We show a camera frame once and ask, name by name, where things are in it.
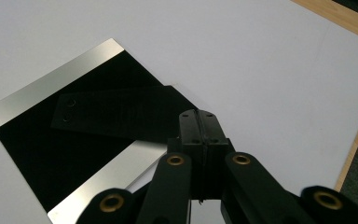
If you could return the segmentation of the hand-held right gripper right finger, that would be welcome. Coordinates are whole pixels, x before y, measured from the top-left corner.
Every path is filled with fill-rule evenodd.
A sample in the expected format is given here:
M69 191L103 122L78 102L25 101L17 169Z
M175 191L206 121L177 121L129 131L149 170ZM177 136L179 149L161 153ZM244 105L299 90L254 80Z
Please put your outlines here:
M210 112L198 112L202 140L201 200L219 199L223 191L225 157L231 151L217 117Z

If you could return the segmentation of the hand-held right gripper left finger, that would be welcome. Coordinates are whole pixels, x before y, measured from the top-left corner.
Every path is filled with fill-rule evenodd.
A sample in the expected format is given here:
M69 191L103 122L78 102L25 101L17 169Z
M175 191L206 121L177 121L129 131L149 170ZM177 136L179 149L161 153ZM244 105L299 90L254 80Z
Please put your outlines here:
M193 200L204 200L204 149L197 110L179 115L179 134L168 140L168 152L182 153L192 160L191 196Z

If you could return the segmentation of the black strip with two holes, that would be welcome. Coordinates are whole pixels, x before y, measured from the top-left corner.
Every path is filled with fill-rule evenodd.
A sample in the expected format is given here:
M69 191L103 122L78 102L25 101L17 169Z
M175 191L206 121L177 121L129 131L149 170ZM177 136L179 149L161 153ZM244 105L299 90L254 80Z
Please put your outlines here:
M172 86L66 93L59 97L51 126L164 143L178 135L179 115L194 107Z

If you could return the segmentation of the black tray with silver edges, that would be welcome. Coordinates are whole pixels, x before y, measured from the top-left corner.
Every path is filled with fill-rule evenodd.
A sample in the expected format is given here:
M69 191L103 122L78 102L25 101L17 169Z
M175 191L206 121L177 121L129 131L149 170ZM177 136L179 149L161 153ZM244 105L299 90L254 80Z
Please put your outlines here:
M170 85L108 39L0 101L0 142L52 224L75 224L99 192L128 189L165 153L168 141L55 129L59 97L154 86Z

